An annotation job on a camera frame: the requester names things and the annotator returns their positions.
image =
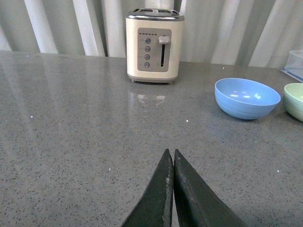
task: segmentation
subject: gray countertop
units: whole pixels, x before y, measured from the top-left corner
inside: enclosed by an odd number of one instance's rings
[[[171,85],[132,83],[123,58],[0,52],[0,226],[120,226],[165,148],[249,226],[303,226],[303,122],[282,101],[258,120],[227,115],[214,97],[227,77],[280,95],[297,82],[181,62]]]

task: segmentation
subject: plastic container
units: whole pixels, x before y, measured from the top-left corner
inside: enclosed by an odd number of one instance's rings
[[[303,82],[303,50],[290,51],[283,72]]]

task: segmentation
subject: toaster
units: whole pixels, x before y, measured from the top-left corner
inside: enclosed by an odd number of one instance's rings
[[[178,76],[184,16],[175,10],[135,9],[126,14],[127,75],[172,83]]]

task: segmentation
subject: curtain fold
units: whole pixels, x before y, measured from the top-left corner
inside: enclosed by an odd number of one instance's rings
[[[125,15],[180,10],[182,61],[282,68],[303,49],[302,0],[0,1],[0,50],[126,57]]]

